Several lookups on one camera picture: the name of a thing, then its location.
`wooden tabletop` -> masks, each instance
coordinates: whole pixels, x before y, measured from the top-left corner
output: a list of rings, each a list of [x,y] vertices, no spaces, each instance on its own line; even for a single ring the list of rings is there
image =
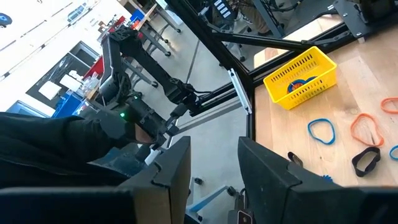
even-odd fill
[[[311,27],[312,35],[323,31],[322,25],[319,25],[320,29],[316,25]],[[299,30],[299,33],[295,38],[308,37],[308,32]],[[356,41],[328,54],[338,64],[337,85],[290,111],[273,104],[265,86],[257,87],[257,142],[285,158],[289,151],[295,153],[303,160],[304,168],[318,175],[330,175],[342,186],[397,185],[398,161],[389,157],[389,151],[398,145],[398,114],[388,114],[380,108],[383,98],[398,95],[397,36],[398,27],[392,27],[364,44]],[[254,58],[254,63],[259,66],[279,52],[266,49]],[[398,103],[387,106],[396,110]],[[377,119],[385,139],[380,147],[381,160],[365,177],[357,177],[351,164],[352,158],[367,148],[350,133],[350,125],[360,113],[371,114]],[[335,127],[336,141],[331,146],[315,141],[307,131],[307,124],[318,118],[329,119]],[[313,132],[326,141],[331,138],[326,123],[315,124]],[[360,121],[355,132],[368,142],[378,142],[374,125],[366,119]],[[359,168],[363,170],[372,158],[372,155],[365,157]]]

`orange rubber band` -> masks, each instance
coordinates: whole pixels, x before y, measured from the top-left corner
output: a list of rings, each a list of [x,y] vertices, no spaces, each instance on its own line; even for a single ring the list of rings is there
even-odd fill
[[[360,119],[361,117],[367,117],[367,118],[370,118],[370,119],[373,121],[373,123],[374,123],[374,129],[376,130],[376,134],[377,134],[377,136],[380,138],[379,143],[377,143],[377,144],[367,143],[367,142],[363,141],[362,139],[360,139],[357,135],[355,135],[354,127],[355,127],[355,125],[358,123],[358,121],[359,121],[359,119]],[[350,129],[351,129],[351,136],[352,136],[354,139],[358,140],[359,142],[361,142],[361,143],[363,143],[363,144],[365,144],[365,145],[367,145],[367,146],[381,146],[381,145],[384,144],[384,138],[383,138],[383,136],[380,134],[380,130],[379,130],[379,126],[378,126],[378,124],[377,124],[377,121],[376,121],[376,119],[375,119],[372,115],[370,115],[370,114],[367,114],[367,113],[361,113],[361,114],[359,114],[359,115],[355,118],[355,120],[353,121],[353,123],[351,124]]]
[[[380,103],[380,107],[386,113],[398,114],[398,110],[390,110],[390,109],[387,109],[387,108],[384,107],[386,102],[387,101],[391,101],[391,100],[398,100],[398,97],[388,97],[388,98],[382,100],[381,103]]]

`black rubber band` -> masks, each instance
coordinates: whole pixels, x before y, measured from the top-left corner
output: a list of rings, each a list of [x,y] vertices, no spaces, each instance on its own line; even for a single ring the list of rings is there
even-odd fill
[[[295,164],[299,165],[300,167],[303,167],[303,161],[298,156],[296,156],[293,152],[288,152],[287,157]]]
[[[362,159],[362,157],[364,157],[365,154],[368,152],[375,152],[376,156],[373,158],[372,162],[369,163],[369,165],[365,168],[365,170],[361,171],[356,166],[358,165],[358,162]],[[358,177],[363,177],[366,174],[370,173],[372,170],[374,170],[374,168],[376,167],[376,163],[379,162],[380,159],[381,159],[380,149],[378,147],[368,147],[363,152],[353,157],[353,160],[351,162],[353,163],[355,174]]]

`concrete floor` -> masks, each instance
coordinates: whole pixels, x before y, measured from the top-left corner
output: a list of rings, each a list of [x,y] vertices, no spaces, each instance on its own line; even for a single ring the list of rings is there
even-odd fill
[[[160,30],[165,22],[161,17],[151,21],[155,29]],[[155,50],[152,57],[174,78],[183,82],[187,81],[199,91],[210,91],[230,82],[227,71],[219,66],[217,59],[201,43],[198,38],[185,25],[181,25],[182,33],[176,33],[168,27],[163,37],[169,39],[169,44],[164,44],[170,49],[172,56],[166,57],[161,51]],[[195,61],[192,64],[194,52],[198,44]],[[253,56],[262,48],[244,46],[243,52],[247,57],[245,64],[253,69]],[[144,82],[139,82],[137,91],[144,95],[143,100],[167,119],[170,112],[176,107],[164,95],[162,87],[155,89]],[[179,119],[183,124],[191,117],[188,113]],[[243,182],[238,164],[237,146],[238,137],[246,134],[246,115],[242,108],[238,108],[226,115],[190,129],[180,136],[175,136],[176,142],[181,136],[191,136],[192,139],[192,176],[202,178],[205,183],[196,185],[194,201],[214,191],[221,185],[232,185],[236,189],[243,188]],[[207,207],[199,212],[204,218],[204,223],[224,224],[227,214],[232,210],[234,200],[226,192],[221,194]]]

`yellow basket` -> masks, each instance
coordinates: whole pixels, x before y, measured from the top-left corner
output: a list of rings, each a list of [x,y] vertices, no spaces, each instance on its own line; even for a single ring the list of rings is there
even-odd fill
[[[336,84],[336,67],[336,63],[318,47],[311,47],[265,77],[264,84],[272,102],[290,110]],[[311,77],[316,78],[288,92],[288,87],[293,81],[308,80]]]

